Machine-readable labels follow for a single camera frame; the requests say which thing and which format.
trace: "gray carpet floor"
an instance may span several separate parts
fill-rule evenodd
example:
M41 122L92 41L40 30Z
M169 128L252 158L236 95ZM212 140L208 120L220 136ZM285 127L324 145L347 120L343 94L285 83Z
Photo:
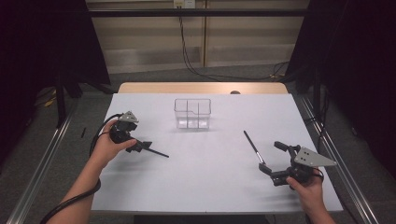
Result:
M278 67L273 65L232 66L196 69L200 74L227 76L213 77L219 81L277 81L278 77L269 77ZM278 74L284 74L283 66ZM110 77L110 88L117 90L126 81L214 81L195 75L187 69L119 74ZM306 95L296 93L294 83L287 83L293 94L303 119L302 97L312 97L312 90ZM111 102L111 95L106 95L89 85L81 84L84 94L79 99L66 95L66 105L72 114L71 122L59 145L57 153L39 186L39 191L30 206L24 223L38 223L39 220L56 205L68 191L88 159L88 150L92 137L103 122ZM46 101L48 95L37 99L37 103ZM40 163L57 123L56 102L44 107L38 105L30 126L27 127L19 143L7 158L0 175L0 223L6 223L12 210L22 196L32 178L35 168ZM307 122L307 130L314 143L318 134L312 123ZM393 223L396 220L396 181L373 157L364 139L352 132L349 120L337 105L330 100L327 113L326 129L339 150L349 172L358 183L361 191L379 223ZM332 216L337 223L363 223L355 202L349 196L343 181L334 168L327 169L339 198L344 203L345 211ZM275 214L266 216L269 223L305 223L304 214ZM93 214L90 223L267 223L263 216L247 217L134 217L127 214Z

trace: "metal strip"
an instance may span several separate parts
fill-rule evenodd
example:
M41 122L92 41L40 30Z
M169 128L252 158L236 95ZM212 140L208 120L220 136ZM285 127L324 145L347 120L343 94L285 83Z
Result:
M19 224L23 223L26 218L27 213L35 199L35 196L40 189L41 183L46 176L46 173L50 167L52 159L64 138L64 134L70 124L70 120L74 112L76 111L77 107L77 100L73 101L70 109L69 115L66 117L64 123L55 130L54 135L49 143L49 146L44 153L43 158L41 159L40 163L38 164L37 168L35 169L35 173L31 178L29 185L25 189L24 193L20 197L17 205L15 206L14 210L12 211L7 224Z
M313 118L314 112L311 102L307 97L303 97L302 101L306 112L311 118ZM318 132L318 135L320 135L322 123L315 120L314 127ZM367 199L364 197L361 189L358 187L358 184L352 177L352 174L347 169L346 164L344 163L341 155L339 154L335 144L332 142L332 139L326 130L323 131L321 141L329 153L331 159L338 162L338 165L336 166L337 172L343 180L343 183L346 185L346 189L349 192L349 195L352 198L356 208L361 214L361 218L363 219L364 223L378 223L375 214L370 207L370 204L367 202Z

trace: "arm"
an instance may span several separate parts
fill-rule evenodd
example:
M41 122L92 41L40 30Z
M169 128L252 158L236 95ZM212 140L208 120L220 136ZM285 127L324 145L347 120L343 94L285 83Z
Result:
M99 137L93 153L85 164L72 188L62 199L62 202L86 192L96 185L99 175L107 163L113 160L123 149L131 147L136 140L129 140L120 144L111 141L108 132L111 125L116 121L111 120L103 129L103 134ZM92 207L93 195L84 198L76 203L67 206L64 210L57 213L47 223L88 223Z
M310 183L305 186L292 177L288 177L286 181L299 194L301 207L312 223L335 224L323 202L323 189L320 178L313 176Z

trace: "person's left hand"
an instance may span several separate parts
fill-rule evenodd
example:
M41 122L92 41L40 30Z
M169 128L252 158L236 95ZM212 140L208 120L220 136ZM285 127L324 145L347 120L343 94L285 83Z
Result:
M109 121L103 128L103 132L96 142L96 146L93 149L93 153L90 157L90 161L93 161L105 168L107 164L113 160L116 155L127 147L131 147L136 144L136 139L131 139L119 144L114 143L110 138L111 126L117 122L116 119Z

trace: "black metal bar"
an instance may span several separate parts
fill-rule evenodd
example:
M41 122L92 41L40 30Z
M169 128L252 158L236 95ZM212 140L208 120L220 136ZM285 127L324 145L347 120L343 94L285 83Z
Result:
M308 9L91 9L92 17L305 17L332 15Z

